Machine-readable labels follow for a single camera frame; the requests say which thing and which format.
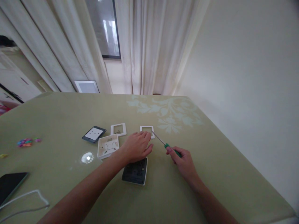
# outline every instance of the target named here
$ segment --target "window frame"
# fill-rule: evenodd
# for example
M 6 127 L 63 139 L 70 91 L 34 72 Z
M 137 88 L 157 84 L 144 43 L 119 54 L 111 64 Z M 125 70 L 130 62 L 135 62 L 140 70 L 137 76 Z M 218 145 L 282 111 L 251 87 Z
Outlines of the window frame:
M 118 37 L 118 28 L 117 28 L 117 19 L 116 19 L 116 10 L 115 10 L 115 1 L 114 0 L 112 0 L 112 4 L 113 4 L 113 12 L 114 12 L 114 19 L 115 19 L 115 27 L 116 27 L 116 36 L 117 36 L 119 56 L 102 54 L 102 57 L 103 58 L 121 59 L 121 49 L 120 49 L 120 46 L 119 46 L 119 37 Z

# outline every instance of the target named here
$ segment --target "screwdriver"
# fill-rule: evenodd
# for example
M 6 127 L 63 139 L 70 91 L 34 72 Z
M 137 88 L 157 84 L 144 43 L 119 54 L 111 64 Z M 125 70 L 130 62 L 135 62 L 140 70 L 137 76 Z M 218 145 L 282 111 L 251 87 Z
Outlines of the screwdriver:
M 155 132 L 153 132 L 152 131 L 152 133 L 164 144 L 164 148 L 167 148 L 167 147 L 170 147 L 170 145 L 168 144 L 168 143 L 164 143 L 159 137 L 158 137 L 158 135 L 156 135 L 155 134 Z M 175 149 L 173 149 L 174 151 L 175 151 L 175 153 L 179 156 L 179 157 L 182 157 L 182 155 L 178 152 L 178 151 L 176 151 Z

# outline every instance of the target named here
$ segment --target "green tablecloth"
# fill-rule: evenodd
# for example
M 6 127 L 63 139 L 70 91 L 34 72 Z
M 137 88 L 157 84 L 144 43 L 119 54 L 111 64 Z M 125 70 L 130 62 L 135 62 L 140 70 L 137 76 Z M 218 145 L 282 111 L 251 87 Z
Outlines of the green tablecloth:
M 81 137 L 94 125 L 125 123 L 127 135 L 152 125 L 166 143 L 188 149 L 200 178 L 242 223 L 268 223 L 294 215 L 291 206 L 188 97 L 44 93 L 0 117 L 0 176 L 29 172 L 14 197 L 39 189 L 52 208 L 101 164 L 97 144 Z M 23 138 L 42 142 L 18 148 Z M 121 181 L 103 191 L 84 223 L 206 223 L 193 192 L 157 139 L 148 156 L 145 186 Z M 81 157 L 91 152 L 89 164 Z M 0 219 L 42 205 L 37 195 L 0 211 Z M 35 223 L 49 209 L 17 215 L 7 223 Z

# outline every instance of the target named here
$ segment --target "green screwdriver handle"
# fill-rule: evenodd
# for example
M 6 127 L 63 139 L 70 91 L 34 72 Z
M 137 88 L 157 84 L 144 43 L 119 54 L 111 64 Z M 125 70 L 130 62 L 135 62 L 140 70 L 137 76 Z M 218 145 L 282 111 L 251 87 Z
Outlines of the green screwdriver handle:
M 164 145 L 164 147 L 165 148 L 167 148 L 167 147 L 170 147 L 170 145 L 168 144 L 168 143 L 166 143 L 165 145 Z M 181 158 L 182 157 L 182 155 L 178 152 L 178 151 L 176 151 L 175 149 L 174 149 L 174 151 L 175 151 L 175 153 Z

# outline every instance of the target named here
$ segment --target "white cable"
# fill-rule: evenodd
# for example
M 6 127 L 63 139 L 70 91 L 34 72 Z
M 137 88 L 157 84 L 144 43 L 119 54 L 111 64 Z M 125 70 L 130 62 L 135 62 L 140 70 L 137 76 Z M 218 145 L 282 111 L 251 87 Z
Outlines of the white cable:
M 32 194 L 32 193 L 34 193 L 34 192 L 37 192 L 37 193 L 38 193 L 40 199 L 42 199 L 42 200 L 44 201 L 44 203 L 46 204 L 45 206 L 42 206 L 42 207 L 40 207 L 40 208 L 27 209 L 27 210 L 23 210 L 23 211 L 19 211 L 19 212 L 13 213 L 13 214 L 8 215 L 8 216 L 6 216 L 5 218 L 1 219 L 1 220 L 0 220 L 0 223 L 4 222 L 5 220 L 7 220 L 7 219 L 9 219 L 9 218 L 11 218 L 11 217 L 13 217 L 13 216 L 15 216 L 15 215 L 17 215 L 17 214 L 20 214 L 20 213 L 24 213 L 24 212 L 34 212 L 34 211 L 37 211 L 37 210 L 41 210 L 41 209 L 43 209 L 43 208 L 47 209 L 47 208 L 50 206 L 50 203 L 48 202 L 48 200 L 45 199 L 45 198 L 42 196 L 40 190 L 33 190 L 33 191 L 29 191 L 29 192 L 27 192 L 27 193 L 25 193 L 25 194 L 23 194 L 23 195 L 21 195 L 21 196 L 19 196 L 19 197 L 16 197 L 15 199 L 12 199 L 11 201 L 9 201 L 9 202 L 7 202 L 6 204 L 2 205 L 2 206 L 0 207 L 0 210 L 1 210 L 3 207 L 5 207 L 5 206 L 7 206 L 8 204 L 10 204 L 11 202 L 13 202 L 13 201 L 15 201 L 15 200 L 17 200 L 17 199 L 19 199 L 19 198 L 21 198 L 21 197 L 24 197 L 24 196 L 26 196 L 26 195 L 28 195 L 28 194 Z

